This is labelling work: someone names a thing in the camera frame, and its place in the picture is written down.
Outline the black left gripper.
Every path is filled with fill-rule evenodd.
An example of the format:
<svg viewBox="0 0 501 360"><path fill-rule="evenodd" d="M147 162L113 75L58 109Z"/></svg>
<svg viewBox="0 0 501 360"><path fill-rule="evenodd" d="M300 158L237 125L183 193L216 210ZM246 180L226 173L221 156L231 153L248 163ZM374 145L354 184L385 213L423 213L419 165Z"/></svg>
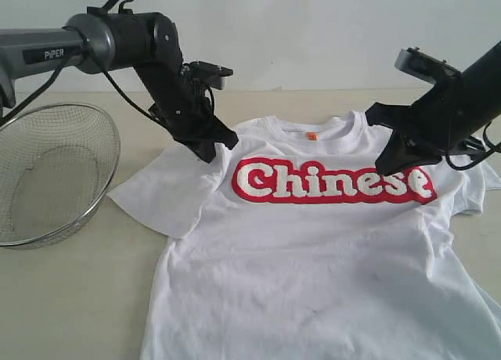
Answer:
<svg viewBox="0 0 501 360"><path fill-rule="evenodd" d="M134 65L134 70L153 99L155 118L200 160L210 163L216 157L216 142L227 149L237 145L237 134L204 109L187 64L149 61Z"/></svg>

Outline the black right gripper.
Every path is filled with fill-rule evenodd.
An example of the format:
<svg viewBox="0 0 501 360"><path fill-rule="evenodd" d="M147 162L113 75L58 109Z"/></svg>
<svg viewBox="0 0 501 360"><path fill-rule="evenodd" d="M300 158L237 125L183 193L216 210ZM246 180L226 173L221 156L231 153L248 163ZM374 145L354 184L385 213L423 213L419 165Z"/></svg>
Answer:
<svg viewBox="0 0 501 360"><path fill-rule="evenodd" d="M455 77L409 106L374 103L365 115L369 126L393 130L375 161L380 175L438 164L481 128L481 80Z"/></svg>

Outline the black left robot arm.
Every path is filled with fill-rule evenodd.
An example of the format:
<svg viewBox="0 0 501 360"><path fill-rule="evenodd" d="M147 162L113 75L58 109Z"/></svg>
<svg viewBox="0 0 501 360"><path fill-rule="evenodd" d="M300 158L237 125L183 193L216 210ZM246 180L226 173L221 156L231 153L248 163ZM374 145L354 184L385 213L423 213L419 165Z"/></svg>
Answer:
<svg viewBox="0 0 501 360"><path fill-rule="evenodd" d="M46 91L65 67L108 76L132 68L153 105L143 116L209 163L221 143L233 149L236 133L215 115L213 90L232 69L185 62L175 23L160 13L82 13L53 29L1 32L2 124Z"/></svg>

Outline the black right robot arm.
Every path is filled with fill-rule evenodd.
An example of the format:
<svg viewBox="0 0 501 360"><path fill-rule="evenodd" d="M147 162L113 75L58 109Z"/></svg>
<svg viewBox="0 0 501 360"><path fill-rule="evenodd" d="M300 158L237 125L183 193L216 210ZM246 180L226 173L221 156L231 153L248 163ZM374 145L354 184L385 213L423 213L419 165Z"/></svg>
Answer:
<svg viewBox="0 0 501 360"><path fill-rule="evenodd" d="M500 145L486 134L500 115L499 45L465 71L418 48L401 50L395 67L432 87L408 106L374 103L366 111L368 125L391 129L375 162L379 174L441 161L455 171L466 171L499 153Z"/></svg>

